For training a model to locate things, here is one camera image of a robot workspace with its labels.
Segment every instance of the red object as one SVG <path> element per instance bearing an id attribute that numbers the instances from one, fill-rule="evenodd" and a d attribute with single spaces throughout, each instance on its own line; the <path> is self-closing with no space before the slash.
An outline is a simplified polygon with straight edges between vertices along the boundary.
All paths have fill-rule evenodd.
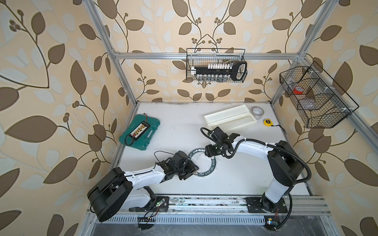
<path id="1" fill-rule="evenodd" d="M 302 87 L 297 86 L 297 87 L 294 88 L 293 92 L 294 92 L 294 94 L 303 94 L 304 91 L 305 90 Z"/>

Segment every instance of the hanging wire basket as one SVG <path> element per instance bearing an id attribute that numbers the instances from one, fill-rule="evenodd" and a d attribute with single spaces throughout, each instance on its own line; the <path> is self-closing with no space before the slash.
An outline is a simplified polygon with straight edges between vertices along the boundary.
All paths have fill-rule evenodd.
<path id="1" fill-rule="evenodd" d="M 280 73 L 280 83 L 306 128 L 332 128 L 359 105 L 319 64 L 314 63 Z M 318 68 L 331 78 L 332 85 L 323 81 Z"/>
<path id="2" fill-rule="evenodd" d="M 243 83 L 247 76 L 245 49 L 186 49 L 186 80 L 198 82 Z"/>

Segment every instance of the leaf wallpaper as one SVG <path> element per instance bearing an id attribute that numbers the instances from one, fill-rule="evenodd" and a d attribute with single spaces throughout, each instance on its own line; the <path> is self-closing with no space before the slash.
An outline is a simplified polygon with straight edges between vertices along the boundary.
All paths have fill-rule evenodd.
<path id="1" fill-rule="evenodd" d="M 0 235 L 73 236 L 131 105 L 81 1 L 0 12 Z"/>
<path id="2" fill-rule="evenodd" d="M 121 63 L 135 97 L 144 102 L 266 102 L 279 86 L 279 73 L 289 68 L 287 60 L 247 60 L 243 83 L 217 83 L 186 79 L 182 61 L 127 59 Z"/>
<path id="3" fill-rule="evenodd" d="M 339 1 L 307 56 L 360 105 L 356 110 L 378 132 L 378 3 Z M 315 194 L 325 197 L 345 236 L 378 235 L 378 154 L 343 120 L 332 129 L 305 129 L 287 94 L 275 105 L 294 150 L 309 164 Z"/>
<path id="4" fill-rule="evenodd" d="M 296 53 L 325 0 L 94 0 L 119 52 Z"/>

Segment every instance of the white tabletop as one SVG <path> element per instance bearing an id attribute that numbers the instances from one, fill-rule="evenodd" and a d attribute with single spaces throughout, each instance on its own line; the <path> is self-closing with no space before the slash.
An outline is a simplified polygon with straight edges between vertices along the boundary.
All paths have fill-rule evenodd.
<path id="1" fill-rule="evenodd" d="M 123 171 L 134 171 L 154 166 L 153 153 L 161 150 L 170 153 L 183 151 L 187 155 L 196 148 L 204 148 L 210 140 L 201 134 L 200 128 L 207 127 L 204 115 L 222 111 L 241 103 L 141 103 L 138 114 L 146 113 L 160 120 L 147 150 L 140 151 L 125 147 L 119 167 Z M 285 140 L 281 129 L 263 124 L 266 118 L 274 125 L 278 124 L 273 110 L 268 103 L 246 103 L 251 109 L 261 107 L 264 115 L 249 128 L 233 130 L 246 138 L 263 142 L 277 143 Z M 172 155 L 156 153 L 159 160 Z M 150 185 L 156 194 L 226 194 L 226 195 L 262 195 L 273 179 L 269 162 L 245 153 L 236 153 L 231 159 L 217 157 L 215 170 L 206 177 L 191 176 L 179 180 L 178 176 L 161 184 Z M 292 195 L 308 195 L 304 183 L 297 184 Z"/>

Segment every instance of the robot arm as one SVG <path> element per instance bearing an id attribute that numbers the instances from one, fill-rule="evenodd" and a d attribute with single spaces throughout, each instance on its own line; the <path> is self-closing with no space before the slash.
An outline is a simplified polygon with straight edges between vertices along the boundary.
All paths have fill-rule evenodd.
<path id="1" fill-rule="evenodd" d="M 154 193 L 145 186 L 162 183 L 175 175 L 186 180 L 197 170 L 198 167 L 182 151 L 144 170 L 123 172 L 116 167 L 88 192 L 91 211 L 93 207 L 99 221 L 103 222 L 120 209 L 144 207 L 151 200 L 155 204 L 156 199 L 151 199 Z"/>
<path id="2" fill-rule="evenodd" d="M 273 144 L 247 139 L 234 133 L 228 136 L 219 127 L 214 130 L 201 128 L 201 132 L 215 142 L 205 148 L 205 154 L 208 157 L 223 155 L 230 159 L 236 152 L 242 152 L 269 161 L 274 178 L 261 197 L 261 209 L 266 212 L 272 212 L 276 208 L 276 203 L 282 196 L 286 196 L 296 183 L 305 182 L 311 178 L 311 171 L 306 163 L 285 141 Z M 303 168 L 307 171 L 307 177 L 296 180 Z"/>

